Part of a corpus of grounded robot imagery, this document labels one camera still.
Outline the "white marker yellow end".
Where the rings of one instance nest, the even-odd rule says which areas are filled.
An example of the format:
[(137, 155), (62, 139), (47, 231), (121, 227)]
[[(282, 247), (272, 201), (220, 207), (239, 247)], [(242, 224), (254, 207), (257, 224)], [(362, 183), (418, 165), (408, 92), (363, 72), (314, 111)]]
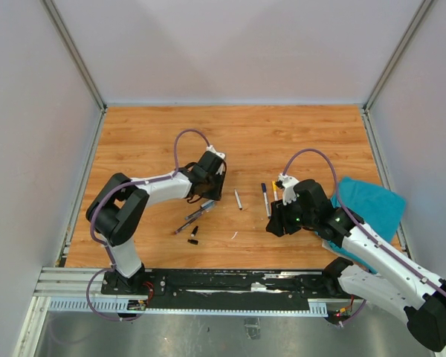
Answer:
[(276, 185), (275, 181), (271, 182), (271, 186), (272, 186), (272, 192), (273, 192), (273, 196), (274, 196), (274, 201), (278, 201), (279, 197), (278, 197), (278, 187)]

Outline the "white pen black tip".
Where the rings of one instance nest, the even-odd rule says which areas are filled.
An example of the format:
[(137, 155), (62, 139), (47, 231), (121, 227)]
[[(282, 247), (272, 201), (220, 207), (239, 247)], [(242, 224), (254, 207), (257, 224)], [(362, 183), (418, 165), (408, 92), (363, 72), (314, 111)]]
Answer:
[(270, 203), (268, 200), (268, 191), (267, 191), (266, 184), (261, 183), (261, 188), (262, 188), (262, 195), (263, 195), (263, 199), (264, 199), (264, 203), (265, 203), (266, 215), (270, 219), (271, 218), (271, 206), (270, 206)]

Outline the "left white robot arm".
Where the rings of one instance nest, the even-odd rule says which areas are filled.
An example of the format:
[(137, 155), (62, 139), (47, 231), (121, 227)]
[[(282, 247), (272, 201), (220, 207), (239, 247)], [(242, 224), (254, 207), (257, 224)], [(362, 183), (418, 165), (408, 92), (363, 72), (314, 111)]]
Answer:
[(144, 211), (174, 199), (191, 203), (196, 199), (218, 201), (226, 176), (226, 155), (208, 147), (197, 162), (171, 173), (150, 178), (129, 178), (115, 173), (88, 207), (94, 240), (104, 245), (111, 260), (111, 272), (128, 294), (138, 293), (144, 285), (145, 268), (135, 248), (133, 236)]

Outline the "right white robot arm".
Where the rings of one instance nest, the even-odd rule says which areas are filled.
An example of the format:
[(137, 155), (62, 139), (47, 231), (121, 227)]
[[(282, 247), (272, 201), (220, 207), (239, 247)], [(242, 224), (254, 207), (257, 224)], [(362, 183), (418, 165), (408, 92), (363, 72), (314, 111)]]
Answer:
[(266, 230), (278, 237), (302, 229), (346, 250), (324, 268), (323, 291), (363, 298), (405, 324), (417, 342), (440, 353), (446, 347), (446, 279), (382, 239), (352, 210), (332, 205), (319, 183), (279, 175), (282, 198), (271, 203)]

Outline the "teal barrel gel pen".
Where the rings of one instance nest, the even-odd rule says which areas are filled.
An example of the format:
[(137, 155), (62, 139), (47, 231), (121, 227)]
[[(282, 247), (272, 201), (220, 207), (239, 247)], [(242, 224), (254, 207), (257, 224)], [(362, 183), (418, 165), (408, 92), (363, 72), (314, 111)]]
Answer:
[(199, 216), (199, 215), (203, 214), (203, 212), (211, 209), (215, 205), (215, 203), (216, 203), (216, 201), (213, 201), (213, 200), (203, 203), (197, 211), (191, 213), (189, 216), (186, 216), (184, 219), (186, 221), (189, 221), (192, 218), (194, 218), (195, 216)]

